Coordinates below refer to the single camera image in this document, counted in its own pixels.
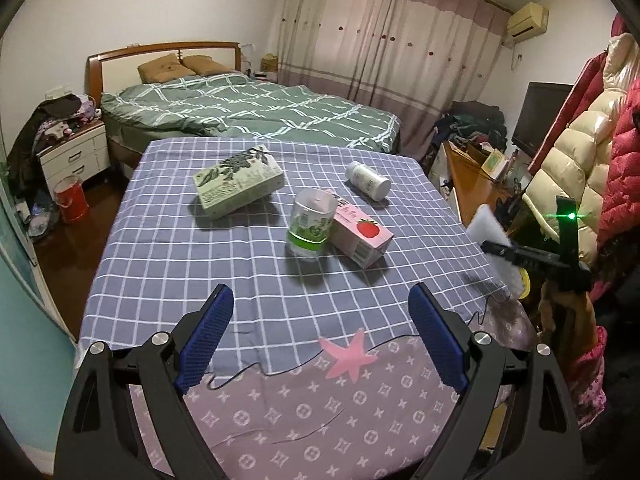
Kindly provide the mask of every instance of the white wall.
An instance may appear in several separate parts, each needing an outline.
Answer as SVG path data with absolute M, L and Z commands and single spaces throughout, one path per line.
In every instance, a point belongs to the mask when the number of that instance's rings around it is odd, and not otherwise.
M 86 58 L 131 43 L 268 45 L 280 0 L 26 0 L 2 38 L 0 120 L 7 151 L 45 93 L 84 91 Z
M 509 138 L 530 82 L 574 84 L 585 63 L 606 50 L 616 9 L 610 0 L 542 0 L 549 9 L 546 34 L 515 47 L 522 54 L 511 71 L 513 51 L 503 48 L 479 101 L 503 111 Z

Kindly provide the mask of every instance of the wooden desk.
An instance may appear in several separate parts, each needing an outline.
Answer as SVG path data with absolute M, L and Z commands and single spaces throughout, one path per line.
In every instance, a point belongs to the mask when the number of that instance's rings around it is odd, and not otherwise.
M 444 143 L 444 150 L 453 186 L 456 188 L 460 218 L 465 227 L 471 223 L 480 205 L 488 204 L 491 211 L 495 212 L 496 200 L 511 196 L 507 189 L 491 180 L 476 161 L 455 152 L 448 142 Z

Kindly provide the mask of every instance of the pink box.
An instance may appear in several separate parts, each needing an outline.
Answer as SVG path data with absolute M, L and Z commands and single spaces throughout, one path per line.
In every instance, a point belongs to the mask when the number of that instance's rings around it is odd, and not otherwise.
M 394 234 L 359 208 L 326 189 L 338 199 L 329 240 L 360 267 L 366 269 L 382 256 Z

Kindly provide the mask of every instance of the cream puffer jacket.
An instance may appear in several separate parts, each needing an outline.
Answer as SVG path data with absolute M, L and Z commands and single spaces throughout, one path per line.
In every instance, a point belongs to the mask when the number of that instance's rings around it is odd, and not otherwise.
M 597 254 L 611 137 L 626 92 L 639 75 L 640 49 L 633 36 L 611 38 L 603 72 L 604 92 L 558 137 L 523 196 L 544 232 L 556 242 L 556 195 L 576 201 L 580 259 L 588 266 Z

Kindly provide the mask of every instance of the blue checkered tablecloth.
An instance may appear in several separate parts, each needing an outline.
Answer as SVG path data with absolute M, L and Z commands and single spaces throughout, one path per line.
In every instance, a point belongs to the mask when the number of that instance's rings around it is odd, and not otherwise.
M 267 374 L 318 354 L 319 338 L 340 346 L 363 328 L 366 346 L 415 335 L 406 299 L 425 282 L 447 310 L 469 321 L 502 282 L 417 162 L 384 153 L 292 142 L 264 142 L 286 185 L 217 221 L 200 206 L 192 176 L 255 140 L 183 138 L 153 142 L 140 161 L 111 229 L 86 304 L 80 348 L 112 349 L 170 332 L 198 310 L 218 283 L 236 297 L 234 317 L 210 370 L 217 381 L 260 363 Z M 359 160 L 393 181 L 386 205 L 345 182 Z M 367 270 L 331 246 L 315 263 L 285 252 L 294 196 L 333 188 L 390 229 L 385 256 Z

